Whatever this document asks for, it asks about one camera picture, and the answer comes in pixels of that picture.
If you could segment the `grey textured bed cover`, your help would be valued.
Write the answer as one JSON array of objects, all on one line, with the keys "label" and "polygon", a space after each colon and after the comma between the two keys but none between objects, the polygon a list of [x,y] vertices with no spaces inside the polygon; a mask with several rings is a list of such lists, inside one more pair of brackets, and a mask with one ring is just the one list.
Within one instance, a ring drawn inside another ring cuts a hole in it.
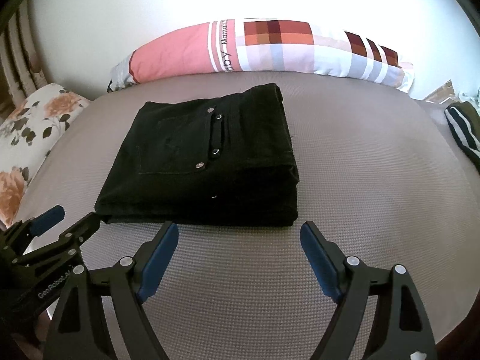
[{"label": "grey textured bed cover", "polygon": [[452,140],[443,110],[360,80],[286,72],[175,77],[94,100],[59,139],[18,211],[63,206],[64,221],[33,248],[91,212],[120,145],[146,102],[177,103],[281,89],[299,171],[290,228],[181,225],[179,243],[144,306],[171,359],[309,359],[335,303],[320,290],[299,230],[371,267],[403,264],[442,340],[479,292],[479,174]]}]

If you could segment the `brown cardboard box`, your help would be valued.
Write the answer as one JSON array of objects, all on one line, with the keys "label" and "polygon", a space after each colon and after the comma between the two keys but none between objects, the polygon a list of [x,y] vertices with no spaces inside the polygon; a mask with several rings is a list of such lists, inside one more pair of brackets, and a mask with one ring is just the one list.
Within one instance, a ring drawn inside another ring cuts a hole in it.
[{"label": "brown cardboard box", "polygon": [[451,80],[448,80],[443,85],[436,88],[432,93],[427,95],[423,102],[430,102],[435,104],[444,104],[445,102],[453,101],[456,98],[455,90]]}]

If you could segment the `black pants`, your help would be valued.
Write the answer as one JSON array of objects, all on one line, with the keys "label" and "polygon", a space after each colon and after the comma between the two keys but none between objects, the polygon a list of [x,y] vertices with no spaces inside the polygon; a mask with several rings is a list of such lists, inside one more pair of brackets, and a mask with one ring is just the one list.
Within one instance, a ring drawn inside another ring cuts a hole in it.
[{"label": "black pants", "polygon": [[136,114],[97,197],[106,222],[289,227],[299,170],[280,88]]}]

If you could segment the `wooden slatted headboard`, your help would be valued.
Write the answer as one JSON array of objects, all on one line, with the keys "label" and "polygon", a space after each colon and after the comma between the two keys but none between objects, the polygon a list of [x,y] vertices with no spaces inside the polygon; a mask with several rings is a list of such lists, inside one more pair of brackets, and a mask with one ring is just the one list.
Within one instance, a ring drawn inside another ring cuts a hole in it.
[{"label": "wooden slatted headboard", "polygon": [[1,33],[1,120],[47,84],[24,0]]}]

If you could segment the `striped dark green garment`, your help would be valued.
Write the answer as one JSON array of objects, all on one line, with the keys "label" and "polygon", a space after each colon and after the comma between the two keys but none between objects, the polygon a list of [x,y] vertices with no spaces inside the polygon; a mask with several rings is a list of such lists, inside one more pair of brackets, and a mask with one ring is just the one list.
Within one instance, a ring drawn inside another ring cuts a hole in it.
[{"label": "striped dark green garment", "polygon": [[470,102],[454,102],[444,110],[451,134],[480,172],[479,113]]}]

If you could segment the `pink patchwork long pillow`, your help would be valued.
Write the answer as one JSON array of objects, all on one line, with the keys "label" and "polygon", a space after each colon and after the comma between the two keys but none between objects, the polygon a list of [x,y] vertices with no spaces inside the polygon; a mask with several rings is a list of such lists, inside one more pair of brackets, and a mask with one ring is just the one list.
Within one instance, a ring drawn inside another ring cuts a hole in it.
[{"label": "pink patchwork long pillow", "polygon": [[107,89],[216,72],[299,72],[367,80],[404,93],[414,82],[396,51],[365,36],[291,19],[221,19],[135,49],[112,69]]}]

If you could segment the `floral white pillow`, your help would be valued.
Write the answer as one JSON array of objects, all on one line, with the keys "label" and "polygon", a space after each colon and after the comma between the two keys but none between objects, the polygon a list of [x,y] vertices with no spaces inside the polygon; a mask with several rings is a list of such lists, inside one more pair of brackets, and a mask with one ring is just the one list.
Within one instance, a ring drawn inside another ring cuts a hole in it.
[{"label": "floral white pillow", "polygon": [[91,101],[49,84],[1,124],[1,226],[9,228],[31,181],[62,135]]}]

